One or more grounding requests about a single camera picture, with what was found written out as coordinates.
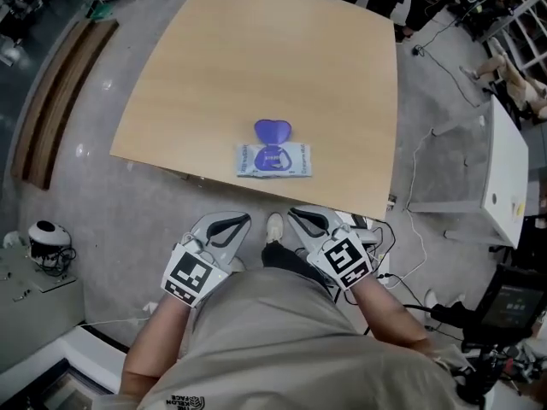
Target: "logo print on shirt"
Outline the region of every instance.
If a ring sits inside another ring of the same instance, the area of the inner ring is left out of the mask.
[[[202,396],[171,395],[170,400],[165,400],[168,408],[177,410],[202,410],[205,408],[205,398]]]

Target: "beige t-shirt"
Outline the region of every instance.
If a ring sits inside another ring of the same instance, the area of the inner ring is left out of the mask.
[[[356,333],[315,281],[277,268],[232,275],[197,312],[188,355],[138,403],[94,409],[460,408],[448,372]]]

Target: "white cable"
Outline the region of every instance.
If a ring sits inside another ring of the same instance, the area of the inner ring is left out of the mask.
[[[378,258],[376,258],[374,255],[372,255],[370,252],[368,252],[368,251],[366,251],[366,252],[367,252],[367,254],[370,258],[372,258],[373,260],[376,260],[377,262],[379,262]]]
[[[150,318],[143,318],[143,319],[137,319],[137,318],[130,318],[130,319],[118,319],[118,320],[105,320],[104,322],[93,322],[92,324],[82,324],[78,326],[89,326],[89,325],[103,325],[103,324],[113,324],[114,322],[142,322],[143,320],[148,320]]]
[[[429,132],[421,138],[420,143],[418,144],[418,147],[415,149],[414,153],[412,154],[412,162],[413,162],[412,180],[410,181],[409,199],[407,200],[407,204],[404,207],[405,211],[409,215],[412,231],[414,231],[414,234],[416,234],[420,238],[421,250],[423,250],[424,252],[424,259],[418,266],[416,266],[414,269],[412,269],[403,277],[399,278],[394,285],[392,285],[391,287],[386,287],[388,290],[395,289],[398,285],[400,285],[400,283],[402,283],[402,281],[404,281],[404,279],[406,279],[413,272],[417,271],[427,261],[427,251],[426,251],[426,247],[424,246],[424,237],[422,237],[421,234],[416,230],[416,228],[414,228],[414,220],[412,219],[412,214],[410,214],[410,211],[409,211],[409,204],[410,204],[410,199],[412,199],[412,191],[414,189],[414,181],[416,179],[416,154],[421,149],[421,145],[424,143],[424,141],[426,141],[426,138],[432,134],[432,131],[433,131],[433,128],[431,128]]]

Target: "wooden table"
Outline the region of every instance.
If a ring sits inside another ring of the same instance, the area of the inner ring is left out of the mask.
[[[236,176],[236,145],[259,143],[259,119],[310,144],[312,178]],[[187,0],[110,154],[383,219],[396,124],[391,21],[339,0]]]

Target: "table leg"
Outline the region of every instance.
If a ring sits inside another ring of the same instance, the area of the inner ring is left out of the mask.
[[[479,117],[485,115],[490,108],[490,101],[483,103],[478,108],[475,108],[471,114],[465,115],[464,117],[458,117],[457,119],[448,120],[442,125],[435,126],[433,128],[432,134],[434,137],[439,137],[444,133],[451,131],[452,129],[457,128],[458,126],[466,125],[467,123],[478,119]]]
[[[409,204],[412,213],[478,213],[480,201],[414,202]]]
[[[511,246],[500,237],[495,236],[481,236],[467,231],[445,231],[444,236],[451,240],[458,240],[460,242],[467,243],[485,243],[485,244],[497,244],[500,246]]]

